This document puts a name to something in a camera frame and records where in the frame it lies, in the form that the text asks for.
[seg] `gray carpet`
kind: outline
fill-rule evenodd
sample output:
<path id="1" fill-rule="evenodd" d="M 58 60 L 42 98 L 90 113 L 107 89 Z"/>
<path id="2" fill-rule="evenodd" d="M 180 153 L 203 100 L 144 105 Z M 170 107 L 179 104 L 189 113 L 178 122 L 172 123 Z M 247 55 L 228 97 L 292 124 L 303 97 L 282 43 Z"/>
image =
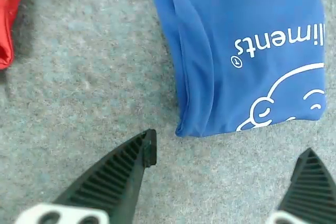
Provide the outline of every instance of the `gray carpet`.
<path id="1" fill-rule="evenodd" d="M 202 139 L 174 136 L 173 68 L 152 0 L 22 0 L 0 84 L 0 223 L 52 201 L 114 147 L 158 132 L 134 223 L 265 221 L 311 146 L 336 178 L 336 4 L 327 12 L 328 109 Z"/>

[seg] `black plastic part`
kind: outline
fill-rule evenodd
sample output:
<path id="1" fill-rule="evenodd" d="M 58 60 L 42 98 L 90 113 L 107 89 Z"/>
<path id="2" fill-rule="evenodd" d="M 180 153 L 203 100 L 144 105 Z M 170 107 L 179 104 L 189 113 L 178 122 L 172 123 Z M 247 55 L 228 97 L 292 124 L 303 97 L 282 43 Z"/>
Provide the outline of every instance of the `black plastic part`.
<path id="1" fill-rule="evenodd" d="M 278 209 L 311 224 L 336 223 L 336 185 L 311 148 L 298 158 L 291 185 Z"/>
<path id="2" fill-rule="evenodd" d="M 104 210 L 111 224 L 131 224 L 146 167 L 156 164 L 156 131 L 147 130 L 95 163 L 55 204 Z"/>

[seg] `red fabric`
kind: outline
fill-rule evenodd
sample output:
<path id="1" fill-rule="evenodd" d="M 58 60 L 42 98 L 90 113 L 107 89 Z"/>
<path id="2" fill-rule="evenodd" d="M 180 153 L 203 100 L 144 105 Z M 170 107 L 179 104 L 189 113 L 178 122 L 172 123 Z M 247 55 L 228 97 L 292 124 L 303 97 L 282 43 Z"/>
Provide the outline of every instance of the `red fabric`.
<path id="1" fill-rule="evenodd" d="M 0 0 L 0 69 L 7 68 L 14 59 L 11 28 L 20 0 Z"/>

